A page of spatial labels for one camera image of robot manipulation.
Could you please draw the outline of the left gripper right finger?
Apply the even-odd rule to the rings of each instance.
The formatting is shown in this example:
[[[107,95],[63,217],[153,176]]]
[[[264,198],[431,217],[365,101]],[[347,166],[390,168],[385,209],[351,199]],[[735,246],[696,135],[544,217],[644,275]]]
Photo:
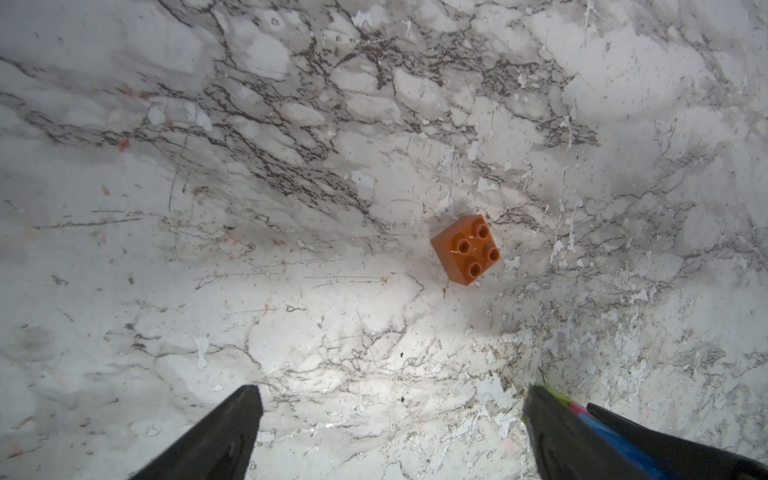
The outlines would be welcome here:
[[[529,388],[523,418],[543,479],[648,477],[543,386]]]

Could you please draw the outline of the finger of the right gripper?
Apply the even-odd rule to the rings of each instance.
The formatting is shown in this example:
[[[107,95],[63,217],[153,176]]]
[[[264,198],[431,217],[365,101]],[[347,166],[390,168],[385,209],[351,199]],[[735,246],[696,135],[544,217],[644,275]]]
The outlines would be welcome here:
[[[756,460],[651,430],[596,404],[587,410],[681,479],[767,478],[767,466]]]

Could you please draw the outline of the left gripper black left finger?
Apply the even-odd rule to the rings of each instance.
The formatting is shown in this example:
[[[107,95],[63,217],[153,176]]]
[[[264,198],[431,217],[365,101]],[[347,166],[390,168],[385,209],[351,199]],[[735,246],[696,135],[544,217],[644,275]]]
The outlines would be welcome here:
[[[132,478],[243,480],[262,416],[258,387],[243,385]]]

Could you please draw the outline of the pink lego brick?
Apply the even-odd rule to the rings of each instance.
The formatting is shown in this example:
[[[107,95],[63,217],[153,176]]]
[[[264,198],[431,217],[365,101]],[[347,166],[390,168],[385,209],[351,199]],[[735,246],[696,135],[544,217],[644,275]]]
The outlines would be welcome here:
[[[592,416],[592,414],[589,412],[589,410],[585,406],[580,405],[576,402],[571,402],[568,405],[568,408],[572,413],[574,413],[577,416],[586,416],[586,417]]]

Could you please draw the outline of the green lego brick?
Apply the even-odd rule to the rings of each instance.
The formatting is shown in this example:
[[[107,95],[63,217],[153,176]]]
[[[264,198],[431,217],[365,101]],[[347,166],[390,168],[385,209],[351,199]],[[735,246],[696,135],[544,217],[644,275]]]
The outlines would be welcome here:
[[[544,386],[544,389],[566,407],[569,407],[573,403],[573,400],[570,399],[567,395],[557,391],[552,387]]]

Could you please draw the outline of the long light blue lego brick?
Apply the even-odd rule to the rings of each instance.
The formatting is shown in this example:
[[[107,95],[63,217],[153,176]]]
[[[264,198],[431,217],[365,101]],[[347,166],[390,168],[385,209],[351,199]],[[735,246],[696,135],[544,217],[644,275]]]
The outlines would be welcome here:
[[[614,450],[619,452],[634,467],[637,467],[642,473],[647,474],[651,479],[677,479],[677,476],[664,469],[656,460],[642,452],[629,440],[597,420],[591,414],[579,413],[578,418],[605,440]]]

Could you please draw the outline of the orange lego brick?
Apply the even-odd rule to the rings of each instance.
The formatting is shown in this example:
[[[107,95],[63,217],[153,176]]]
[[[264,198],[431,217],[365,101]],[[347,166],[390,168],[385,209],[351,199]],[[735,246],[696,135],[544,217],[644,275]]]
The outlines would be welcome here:
[[[501,260],[482,215],[463,216],[431,239],[448,279],[468,286]]]

